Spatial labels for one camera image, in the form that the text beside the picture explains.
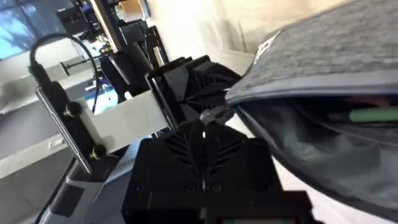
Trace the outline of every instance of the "black plastic part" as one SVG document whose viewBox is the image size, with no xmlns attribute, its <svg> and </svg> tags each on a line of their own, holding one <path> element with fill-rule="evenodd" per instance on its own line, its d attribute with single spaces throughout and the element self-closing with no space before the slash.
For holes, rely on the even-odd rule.
<svg viewBox="0 0 398 224">
<path fill-rule="evenodd" d="M 51 212 L 63 217 L 70 217 L 75 211 L 84 191 L 84 189 L 79 187 L 65 184 L 62 193 L 59 194 L 54 199 L 54 203 L 51 204 Z"/>
<path fill-rule="evenodd" d="M 126 223 L 145 224 L 222 218 L 315 223 L 311 209 L 305 192 L 282 190 L 263 139 L 194 121 L 142 141 L 122 214 Z"/>
<path fill-rule="evenodd" d="M 232 70 L 211 62 L 207 55 L 195 60 L 178 58 L 147 76 L 172 129 L 198 119 L 205 110 L 225 105 L 226 89 L 240 79 Z"/>
<path fill-rule="evenodd" d="M 40 85 L 49 103 L 79 148 L 80 154 L 88 161 L 95 142 L 79 117 L 64 116 L 65 108 L 70 103 L 67 93 L 58 82 L 42 82 Z"/>
</svg>

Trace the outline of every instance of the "black cable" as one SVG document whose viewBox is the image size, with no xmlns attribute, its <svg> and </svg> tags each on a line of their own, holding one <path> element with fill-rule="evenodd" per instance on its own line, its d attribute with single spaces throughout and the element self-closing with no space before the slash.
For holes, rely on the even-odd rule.
<svg viewBox="0 0 398 224">
<path fill-rule="evenodd" d="M 35 56 L 36 56 L 36 51 L 37 49 L 43 45 L 44 43 L 53 40 L 53 39 L 58 39 L 58 38 L 68 38 L 72 41 L 74 41 L 75 43 L 77 43 L 78 45 L 80 45 L 80 47 L 82 47 L 82 49 L 86 52 L 89 60 L 91 61 L 91 64 L 93 66 L 93 72 L 94 72 L 94 78 L 95 78 L 95 97 L 94 97 L 94 105 L 93 105 L 93 113 L 95 112 L 95 108 L 97 105 L 97 100 L 98 100 L 98 94 L 100 92 L 100 85 L 101 85 L 101 80 L 100 80 L 100 76 L 99 76 L 99 72 L 98 69 L 95 65 L 95 61 L 93 56 L 90 54 L 90 51 L 88 51 L 88 49 L 86 48 L 86 46 L 83 44 L 82 41 L 78 40 L 77 38 L 75 38 L 72 35 L 69 34 L 49 34 L 46 35 L 42 38 L 40 38 L 32 47 L 32 49 L 30 50 L 30 54 L 29 54 L 29 60 L 30 60 L 30 64 L 33 63 L 37 63 Z"/>
</svg>

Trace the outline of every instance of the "gray fabric bag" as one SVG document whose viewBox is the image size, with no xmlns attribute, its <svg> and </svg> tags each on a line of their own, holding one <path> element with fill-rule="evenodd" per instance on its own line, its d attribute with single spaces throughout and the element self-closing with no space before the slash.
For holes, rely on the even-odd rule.
<svg viewBox="0 0 398 224">
<path fill-rule="evenodd" d="M 362 0 L 270 34 L 227 102 L 286 168 L 345 204 L 398 222 L 398 128 L 338 124 L 300 99 L 398 97 L 398 1 Z"/>
</svg>

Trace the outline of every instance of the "window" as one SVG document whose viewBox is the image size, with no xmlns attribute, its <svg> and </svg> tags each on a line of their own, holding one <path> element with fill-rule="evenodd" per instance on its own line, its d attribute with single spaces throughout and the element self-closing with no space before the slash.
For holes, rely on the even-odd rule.
<svg viewBox="0 0 398 224">
<path fill-rule="evenodd" d="M 65 32 L 57 11 L 69 7 L 70 0 L 0 0 L 0 59 L 29 50 L 44 35 Z"/>
</svg>

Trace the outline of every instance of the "black screw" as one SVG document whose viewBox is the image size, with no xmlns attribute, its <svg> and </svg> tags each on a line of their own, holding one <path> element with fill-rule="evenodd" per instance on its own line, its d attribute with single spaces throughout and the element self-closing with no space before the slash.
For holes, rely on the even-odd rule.
<svg viewBox="0 0 398 224">
<path fill-rule="evenodd" d="M 220 184 L 215 184 L 212 186 L 211 191 L 219 193 L 223 191 L 223 187 Z"/>
<path fill-rule="evenodd" d="M 70 102 L 65 107 L 65 111 L 63 112 L 63 115 L 69 116 L 71 118 L 76 118 L 81 115 L 81 111 L 82 111 L 82 108 L 79 103 Z"/>
<path fill-rule="evenodd" d="M 141 191 L 141 186 L 139 184 L 136 185 L 136 187 L 134 188 L 135 192 L 140 192 Z"/>
<path fill-rule="evenodd" d="M 104 145 L 98 144 L 93 147 L 90 157 L 94 159 L 101 159 L 106 156 L 106 148 Z"/>
<path fill-rule="evenodd" d="M 196 190 L 197 190 L 197 188 L 194 185 L 192 185 L 192 184 L 188 185 L 185 188 L 185 191 L 188 192 L 188 193 L 194 193 Z"/>
</svg>

